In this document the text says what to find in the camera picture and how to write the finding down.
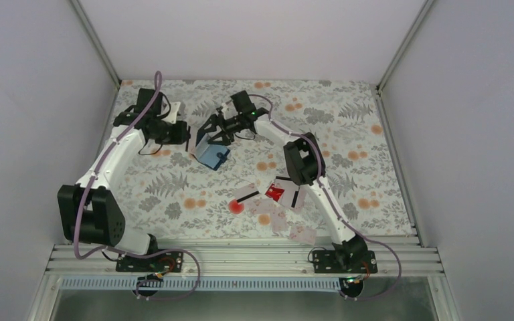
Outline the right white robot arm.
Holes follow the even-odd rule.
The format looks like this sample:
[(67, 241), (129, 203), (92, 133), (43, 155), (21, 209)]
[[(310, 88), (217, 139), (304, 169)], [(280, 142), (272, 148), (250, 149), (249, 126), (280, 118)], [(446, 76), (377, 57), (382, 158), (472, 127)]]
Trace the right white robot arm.
[(229, 146), (236, 133), (249, 130), (283, 148), (289, 179), (302, 187), (326, 223), (333, 246), (333, 261), (343, 272), (369, 263), (368, 239), (346, 221), (326, 176), (325, 161), (311, 132), (291, 130), (273, 118), (273, 107), (257, 108), (252, 95), (243, 90), (230, 97), (236, 115), (226, 118), (221, 108), (197, 131), (208, 144)]

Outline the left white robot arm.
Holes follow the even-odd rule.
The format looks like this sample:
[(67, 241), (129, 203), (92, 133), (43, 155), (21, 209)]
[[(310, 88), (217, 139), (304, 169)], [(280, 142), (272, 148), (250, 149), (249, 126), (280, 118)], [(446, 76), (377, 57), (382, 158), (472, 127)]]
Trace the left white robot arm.
[(113, 188), (123, 181), (132, 159), (149, 141), (164, 146), (189, 140), (186, 121), (178, 119), (183, 111), (182, 102), (170, 102), (161, 92), (141, 88), (136, 103), (115, 117), (108, 141), (90, 169), (75, 184), (62, 185), (58, 191), (68, 241), (131, 253), (133, 262), (144, 271), (158, 265), (156, 239), (129, 227)]

